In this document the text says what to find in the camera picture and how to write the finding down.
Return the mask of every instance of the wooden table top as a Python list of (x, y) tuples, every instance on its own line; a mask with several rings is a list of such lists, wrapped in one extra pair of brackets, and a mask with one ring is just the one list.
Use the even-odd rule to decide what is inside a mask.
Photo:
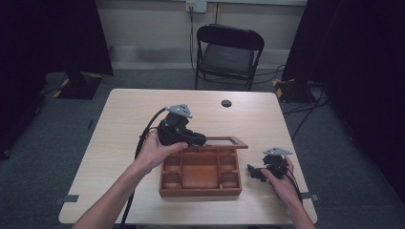
[[(232, 106), (222, 106), (224, 99)], [(127, 224), (254, 225), (292, 224), (287, 208), (267, 183), (251, 178), (246, 165), (264, 167), (263, 150), (280, 147), (293, 152), (294, 175), (302, 193), (308, 191), (277, 97), (271, 93), (115, 89), (102, 111), (95, 132), (59, 215), (75, 223), (133, 161), (139, 136), (161, 108), (187, 104), (193, 114), (187, 129), (207, 136), (234, 135), (248, 145), (238, 149), (242, 192), (238, 197), (162, 198), (160, 167), (139, 184)], [(152, 127), (158, 126), (167, 112)], [(310, 218), (317, 216), (311, 199), (304, 199)], [(117, 222), (120, 222), (123, 211)]]

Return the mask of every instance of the black chair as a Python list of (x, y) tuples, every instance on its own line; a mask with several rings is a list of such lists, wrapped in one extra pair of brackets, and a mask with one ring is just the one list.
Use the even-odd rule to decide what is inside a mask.
[(263, 37), (251, 30), (209, 24), (197, 31), (197, 70), (195, 89), (200, 73), (246, 81), (250, 91), (259, 58), (265, 46)]

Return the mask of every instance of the chair backrest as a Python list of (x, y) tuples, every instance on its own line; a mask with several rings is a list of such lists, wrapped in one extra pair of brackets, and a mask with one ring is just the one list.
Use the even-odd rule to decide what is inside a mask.
[(256, 31), (229, 27), (219, 24), (208, 24), (197, 31), (197, 41), (244, 50), (261, 51), (265, 40)]

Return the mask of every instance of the gray carpet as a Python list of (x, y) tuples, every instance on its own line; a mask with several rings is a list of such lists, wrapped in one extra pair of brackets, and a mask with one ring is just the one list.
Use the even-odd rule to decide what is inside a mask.
[[(44, 92), (61, 77), (63, 73), (49, 74)], [(255, 82), (270, 77), (257, 76)], [(233, 85), (239, 81), (225, 82), (200, 81), (200, 89), (245, 90), (244, 85)], [(192, 90), (194, 74), (192, 70), (119, 70), (102, 80), (93, 100), (55, 99), (47, 94), (39, 115), (12, 146), (11, 158), (0, 161), (0, 228), (70, 228), (59, 223), (61, 205), (54, 201), (67, 195), (114, 88)], [(274, 89), (268, 81), (254, 84), (252, 91)], [(316, 88), (313, 92), (320, 94)], [(300, 105), (281, 107), (287, 112)], [(286, 117), (291, 135), (305, 115)], [(318, 228), (403, 228), (404, 206), (378, 169), (349, 140), (329, 104), (310, 114), (293, 143), (309, 190), (320, 198), (314, 202)]]

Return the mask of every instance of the wall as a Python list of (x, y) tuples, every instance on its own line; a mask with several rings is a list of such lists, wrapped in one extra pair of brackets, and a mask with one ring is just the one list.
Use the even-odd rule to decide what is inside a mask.
[[(261, 34), (266, 42), (262, 59), (268, 61), (261, 61), (259, 67), (270, 62), (273, 65), (284, 64), (305, 1), (268, 1), (275, 2), (275, 5), (263, 4), (265, 1), (260, 0), (257, 1), (259, 4), (226, 2), (208, 2), (207, 13), (194, 13), (194, 34), (200, 26), (215, 22), (248, 28)], [(107, 44), (115, 47), (116, 51), (122, 52), (122, 46), (131, 46), (132, 52), (139, 53), (137, 57), (140, 52), (142, 55), (150, 52), (176, 52), (179, 54), (177, 59), (171, 61), (189, 61), (191, 20), (185, 11), (184, 1), (100, 0), (96, 3)]]

